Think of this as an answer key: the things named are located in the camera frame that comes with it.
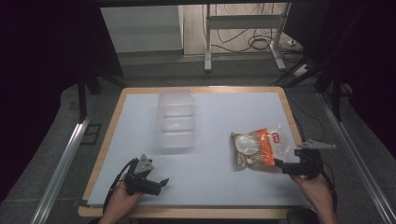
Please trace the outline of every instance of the aluminum rail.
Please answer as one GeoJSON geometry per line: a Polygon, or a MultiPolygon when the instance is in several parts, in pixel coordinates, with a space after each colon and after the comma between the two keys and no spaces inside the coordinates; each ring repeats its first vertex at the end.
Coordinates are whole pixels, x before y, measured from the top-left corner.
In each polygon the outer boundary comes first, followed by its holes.
{"type": "Polygon", "coordinates": [[[62,155],[58,166],[56,167],[55,172],[53,173],[52,178],[47,185],[47,189],[41,198],[40,204],[35,210],[33,218],[30,221],[31,224],[46,223],[50,214],[50,210],[55,203],[56,197],[58,196],[59,190],[61,189],[64,179],[70,168],[70,164],[76,155],[76,151],[78,149],[79,143],[81,142],[82,136],[84,135],[84,132],[90,122],[92,111],[97,103],[97,100],[98,96],[96,95],[90,97],[87,105],[87,117],[82,123],[77,124],[75,130],[73,131],[66,149],[64,150],[64,154],[62,155]]]}
{"type": "Polygon", "coordinates": [[[324,109],[335,128],[338,136],[340,137],[350,160],[355,166],[364,187],[366,187],[368,193],[370,194],[379,215],[383,218],[384,222],[387,224],[396,223],[396,216],[393,209],[385,196],[384,192],[380,186],[376,183],[375,178],[371,174],[369,168],[364,163],[358,149],[353,144],[351,138],[349,137],[347,130],[345,129],[342,122],[338,121],[331,110],[331,103],[324,93],[318,93],[318,97],[323,103],[324,109]]]}

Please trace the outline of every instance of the stacked plastic containers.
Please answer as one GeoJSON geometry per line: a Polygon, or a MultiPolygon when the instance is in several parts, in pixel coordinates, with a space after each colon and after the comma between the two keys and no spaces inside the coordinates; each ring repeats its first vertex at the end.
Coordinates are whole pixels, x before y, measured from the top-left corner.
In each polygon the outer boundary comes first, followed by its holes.
{"type": "Polygon", "coordinates": [[[156,132],[166,148],[191,147],[194,142],[194,99],[189,90],[162,91],[156,132]]]}

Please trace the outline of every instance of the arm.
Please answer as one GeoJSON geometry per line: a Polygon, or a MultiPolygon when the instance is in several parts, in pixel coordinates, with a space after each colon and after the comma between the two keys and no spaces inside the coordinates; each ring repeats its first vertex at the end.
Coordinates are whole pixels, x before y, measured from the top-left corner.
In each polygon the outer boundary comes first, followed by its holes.
{"type": "Polygon", "coordinates": [[[332,195],[322,175],[310,180],[302,179],[298,175],[291,175],[290,177],[300,187],[305,198],[313,206],[320,224],[337,223],[335,213],[332,210],[332,195]]]}
{"type": "Polygon", "coordinates": [[[115,224],[121,218],[128,216],[142,195],[143,193],[140,192],[136,192],[131,196],[128,195],[125,183],[121,181],[114,188],[113,195],[99,220],[99,224],[115,224]]]}

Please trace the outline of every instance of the plastic bag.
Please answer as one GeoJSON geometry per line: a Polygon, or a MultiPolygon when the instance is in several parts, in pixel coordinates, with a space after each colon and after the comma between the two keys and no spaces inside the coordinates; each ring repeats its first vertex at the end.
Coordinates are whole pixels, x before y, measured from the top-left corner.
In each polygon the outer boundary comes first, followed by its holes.
{"type": "Polygon", "coordinates": [[[279,125],[274,129],[260,129],[248,134],[231,133],[234,164],[249,166],[273,166],[275,158],[285,160],[290,145],[279,125]]]}

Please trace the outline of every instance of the white wall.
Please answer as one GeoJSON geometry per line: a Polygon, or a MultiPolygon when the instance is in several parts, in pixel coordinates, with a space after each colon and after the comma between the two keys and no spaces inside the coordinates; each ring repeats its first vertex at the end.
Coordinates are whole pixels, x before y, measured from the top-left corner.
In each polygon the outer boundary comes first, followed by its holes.
{"type": "Polygon", "coordinates": [[[182,8],[101,8],[116,52],[183,49],[182,8]]]}

